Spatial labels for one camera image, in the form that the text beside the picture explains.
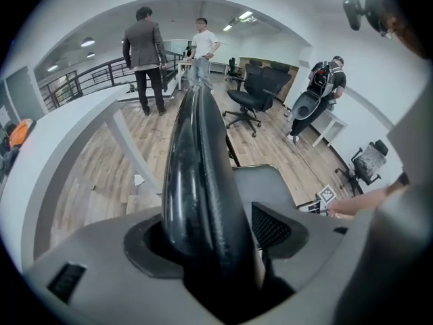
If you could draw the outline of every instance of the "hair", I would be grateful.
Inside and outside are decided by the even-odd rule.
[[[141,7],[137,13],[135,14],[135,17],[137,20],[144,19],[148,16],[151,16],[153,13],[152,9],[150,7]]]
[[[340,56],[335,56],[332,58],[332,60],[338,60],[339,62],[341,62],[341,65],[344,65],[344,60]]]
[[[203,17],[197,18],[196,22],[198,22],[198,21],[204,22],[206,25],[208,25],[208,20],[203,18]]]

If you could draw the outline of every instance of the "backpack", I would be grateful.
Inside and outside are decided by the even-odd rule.
[[[329,62],[323,62],[314,72],[306,90],[318,98],[329,95],[334,90],[335,74],[338,72],[343,70],[340,67],[332,68]]]

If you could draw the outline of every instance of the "desk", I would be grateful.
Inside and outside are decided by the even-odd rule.
[[[81,97],[39,119],[20,148],[0,199],[0,232],[18,271],[49,249],[58,198],[85,144],[106,123],[146,186],[161,194],[120,111],[119,85]]]
[[[319,142],[326,137],[326,134],[329,133],[329,130],[331,130],[331,128],[335,125],[337,127],[339,127],[337,133],[332,136],[331,138],[327,138],[326,140],[328,141],[327,146],[330,147],[332,145],[332,142],[335,141],[335,139],[339,136],[339,134],[341,134],[341,132],[344,130],[345,127],[347,127],[347,124],[345,122],[343,122],[341,119],[339,119],[333,112],[331,112],[330,110],[325,110],[321,115],[326,115],[329,117],[330,122],[325,126],[324,129],[318,129],[316,128],[319,132],[320,132],[320,136],[313,142],[312,147],[315,148]],[[289,117],[287,118],[287,121],[290,122],[293,120],[293,115],[292,113],[289,114]]]
[[[182,72],[182,65],[184,65],[184,67],[186,68],[187,66],[191,66],[192,62],[187,62],[186,60],[181,60],[180,62],[177,63],[177,81],[178,81],[178,86],[177,89],[181,90],[182,89],[182,76],[183,74],[186,72],[187,74],[189,74],[189,71],[184,70]]]
[[[224,76],[229,71],[229,65],[228,64],[225,64],[225,63],[222,63],[222,62],[209,62],[209,72],[210,72],[210,69],[212,68],[212,66],[213,67],[220,66],[220,67],[224,68],[224,71],[219,71],[219,72],[223,73]]]

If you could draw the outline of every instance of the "vent slot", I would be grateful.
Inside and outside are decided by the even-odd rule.
[[[51,291],[61,301],[68,303],[78,282],[83,277],[85,267],[67,263],[53,281],[49,284],[48,290]]]

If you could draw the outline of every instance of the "staircase railing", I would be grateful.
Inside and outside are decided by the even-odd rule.
[[[167,91],[168,82],[176,76],[177,64],[183,57],[171,51],[166,51],[166,54],[168,64],[166,70],[161,71],[164,92]],[[49,92],[44,102],[48,110],[52,111],[81,96],[125,83],[137,83],[137,80],[124,59],[118,58],[78,74],[55,91]],[[147,80],[147,88],[150,88],[150,80]]]

